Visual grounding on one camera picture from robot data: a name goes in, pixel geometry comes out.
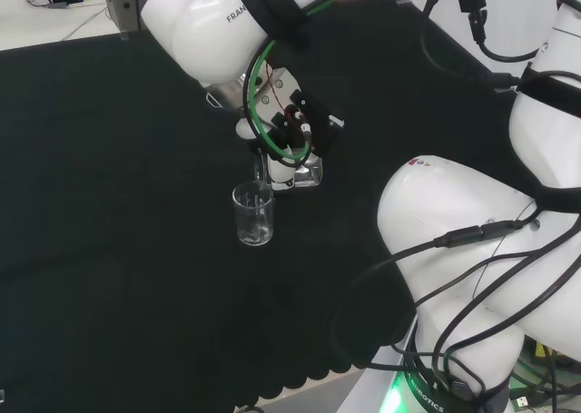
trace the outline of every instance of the black table surface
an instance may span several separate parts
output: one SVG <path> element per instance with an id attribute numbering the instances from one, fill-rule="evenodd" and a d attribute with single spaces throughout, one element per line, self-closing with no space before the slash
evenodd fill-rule
<path id="1" fill-rule="evenodd" d="M 332 7 L 279 64 L 347 120 L 314 191 L 280 195 L 272 242 L 237 242 L 231 191 L 251 156 L 148 33 L 0 54 L 0 388 L 5 412 L 231 413 L 349 363 L 326 322 L 386 257 L 381 192 L 422 153 L 526 190 L 513 96 L 450 80 L 397 0 Z M 440 31 L 443 64 L 480 70 Z M 369 359 L 411 300 L 397 270 L 353 301 L 341 336 Z"/>

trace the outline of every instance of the robot end effector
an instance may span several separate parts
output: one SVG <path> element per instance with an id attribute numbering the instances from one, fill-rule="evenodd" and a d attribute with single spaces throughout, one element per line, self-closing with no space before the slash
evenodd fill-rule
<path id="1" fill-rule="evenodd" d="M 264 163 L 257 173 L 275 190 L 319 184 L 320 157 L 343 126 L 288 71 L 270 73 L 266 62 L 272 38 L 300 44 L 297 27 L 328 1 L 148 0 L 142 12 L 166 52 L 207 88 L 211 105 L 244 110 L 237 133 L 259 140 L 251 142 Z"/>

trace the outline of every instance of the black fabric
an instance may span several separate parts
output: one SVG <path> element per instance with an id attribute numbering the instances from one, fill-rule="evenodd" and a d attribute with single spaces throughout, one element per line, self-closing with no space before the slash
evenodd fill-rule
<path id="1" fill-rule="evenodd" d="M 271 12 L 291 31 L 304 25 L 309 17 L 302 12 L 294 0 L 264 0 Z"/>
<path id="2" fill-rule="evenodd" d="M 529 80 L 518 87 L 521 93 L 561 112 L 581 118 L 581 89 L 554 77 L 534 78 L 535 74 L 538 73 L 529 65 L 523 73 L 523 79 Z"/>
<path id="3" fill-rule="evenodd" d="M 284 24 L 271 12 L 264 0 L 242 0 L 254 21 L 266 34 L 275 40 L 285 35 Z"/>
<path id="4" fill-rule="evenodd" d="M 242 0 L 252 18 L 266 34 L 284 40 L 295 50 L 304 50 L 309 39 L 299 27 L 309 19 L 294 0 Z"/>
<path id="5" fill-rule="evenodd" d="M 515 163 L 534 186 L 534 197 L 538 207 L 546 211 L 581 213 L 581 188 L 548 188 L 533 174 L 515 154 Z"/>
<path id="6" fill-rule="evenodd" d="M 377 208 L 402 163 L 433 153 L 528 189 L 507 138 L 514 97 L 435 72 L 419 12 L 396 1 L 333 7 L 300 57 L 277 49 L 346 127 L 324 183 L 277 196 L 258 249 L 235 233 L 231 191 L 252 177 L 238 115 L 147 33 L 0 53 L 3 413 L 232 413 L 345 371 L 325 324 L 387 256 Z M 441 63 L 478 69 L 432 39 Z M 340 338 L 369 359 L 411 300 L 397 270 L 353 298 Z"/>

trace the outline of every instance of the white wall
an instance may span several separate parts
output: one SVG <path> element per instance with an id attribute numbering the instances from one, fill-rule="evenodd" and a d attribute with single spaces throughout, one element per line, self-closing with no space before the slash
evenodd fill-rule
<path id="1" fill-rule="evenodd" d="M 104 0 L 85 0 L 65 9 L 32 7 L 26 0 L 0 0 L 0 51 L 60 41 L 105 7 Z M 101 12 L 70 39 L 117 33 L 115 24 Z"/>
<path id="2" fill-rule="evenodd" d="M 411 1 L 420 9 L 426 3 L 426 0 Z M 517 55 L 537 49 L 548 37 L 556 18 L 556 0 L 487 0 L 487 4 L 487 47 L 497 54 Z M 520 75 L 525 69 L 527 63 L 502 64 L 480 52 L 458 0 L 440 0 L 432 20 L 491 71 Z"/>

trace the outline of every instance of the white floor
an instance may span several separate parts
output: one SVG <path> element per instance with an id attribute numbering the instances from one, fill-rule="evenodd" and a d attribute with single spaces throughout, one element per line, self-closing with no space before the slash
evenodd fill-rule
<path id="1" fill-rule="evenodd" d="M 62 41 L 87 20 L 67 39 L 117 34 L 106 7 L 104 0 L 85 0 L 63 9 L 34 7 L 26 0 L 0 0 L 0 51 Z"/>

